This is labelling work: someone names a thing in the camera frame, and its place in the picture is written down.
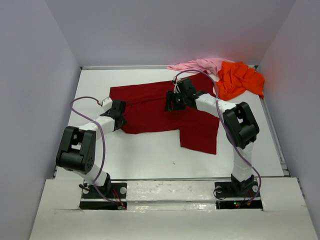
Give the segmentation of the dark red t shirt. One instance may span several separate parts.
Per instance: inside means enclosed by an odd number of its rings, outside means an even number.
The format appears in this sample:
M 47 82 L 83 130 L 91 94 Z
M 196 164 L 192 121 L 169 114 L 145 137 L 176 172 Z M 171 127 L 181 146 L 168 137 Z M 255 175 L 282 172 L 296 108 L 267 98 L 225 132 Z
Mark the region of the dark red t shirt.
M 122 130 L 127 134 L 178 130 L 181 147 L 215 155 L 219 119 L 191 107 L 165 111 L 166 93 L 171 90 L 171 81 L 111 87 L 110 98 L 127 103 Z

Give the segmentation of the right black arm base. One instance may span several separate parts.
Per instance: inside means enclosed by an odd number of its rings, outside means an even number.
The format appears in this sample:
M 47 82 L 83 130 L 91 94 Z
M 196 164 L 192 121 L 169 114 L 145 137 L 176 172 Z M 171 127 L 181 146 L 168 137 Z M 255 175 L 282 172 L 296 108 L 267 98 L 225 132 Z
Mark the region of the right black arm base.
M 214 183 L 213 195 L 218 210 L 263 209 L 259 184 L 251 175 L 247 180 L 238 181 L 231 175 L 230 181 Z

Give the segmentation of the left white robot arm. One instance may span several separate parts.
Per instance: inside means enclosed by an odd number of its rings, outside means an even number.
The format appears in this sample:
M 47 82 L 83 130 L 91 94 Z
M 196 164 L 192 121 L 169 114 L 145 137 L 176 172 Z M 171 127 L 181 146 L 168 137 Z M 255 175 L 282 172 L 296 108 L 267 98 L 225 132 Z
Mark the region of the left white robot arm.
M 96 100 L 103 113 L 91 119 L 73 109 L 73 112 L 88 120 L 82 126 L 67 126 L 62 134 L 56 155 L 56 165 L 69 172 L 74 172 L 84 179 L 81 186 L 86 191 L 93 190 L 97 196 L 104 198 L 110 194 L 112 183 L 108 173 L 103 171 L 106 160 L 105 135 L 122 128 L 126 123 L 127 103 L 106 98 Z M 102 141 L 101 165 L 95 164 L 96 141 Z

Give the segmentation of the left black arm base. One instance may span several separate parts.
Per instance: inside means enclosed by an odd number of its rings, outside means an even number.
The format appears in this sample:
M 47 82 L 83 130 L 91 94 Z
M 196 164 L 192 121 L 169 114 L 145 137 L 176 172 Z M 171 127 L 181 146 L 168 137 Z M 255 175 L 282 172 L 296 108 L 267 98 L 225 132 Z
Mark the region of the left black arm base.
M 127 209 L 128 183 L 113 181 L 108 177 L 104 186 L 93 186 L 83 181 L 79 208 L 81 210 L 125 211 Z

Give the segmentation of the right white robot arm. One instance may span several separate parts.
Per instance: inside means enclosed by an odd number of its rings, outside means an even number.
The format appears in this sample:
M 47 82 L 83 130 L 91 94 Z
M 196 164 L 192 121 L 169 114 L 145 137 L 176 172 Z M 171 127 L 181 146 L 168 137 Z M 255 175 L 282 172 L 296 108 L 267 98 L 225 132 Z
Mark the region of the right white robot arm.
M 230 181 L 215 184 L 218 200 L 248 198 L 258 195 L 261 175 L 252 164 L 252 150 L 260 132 L 258 123 L 246 102 L 224 101 L 218 96 L 197 91 L 190 78 L 174 80 L 174 89 L 166 93 L 165 111 L 184 110 L 186 107 L 219 118 L 226 137 L 233 147 L 233 169 Z

